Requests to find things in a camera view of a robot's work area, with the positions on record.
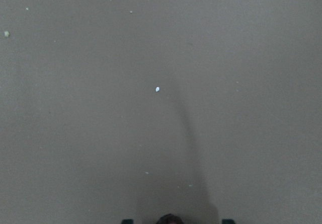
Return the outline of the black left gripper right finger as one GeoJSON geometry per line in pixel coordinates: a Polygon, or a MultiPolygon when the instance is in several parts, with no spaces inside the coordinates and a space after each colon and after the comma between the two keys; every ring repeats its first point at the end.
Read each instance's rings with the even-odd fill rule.
{"type": "Polygon", "coordinates": [[[233,219],[222,219],[221,223],[222,224],[233,224],[233,219]]]}

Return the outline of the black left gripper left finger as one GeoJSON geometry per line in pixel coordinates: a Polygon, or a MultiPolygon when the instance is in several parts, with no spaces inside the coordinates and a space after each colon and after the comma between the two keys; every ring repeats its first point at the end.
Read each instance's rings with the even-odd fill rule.
{"type": "Polygon", "coordinates": [[[134,224],[134,220],[133,219],[123,219],[121,221],[121,224],[134,224]]]}

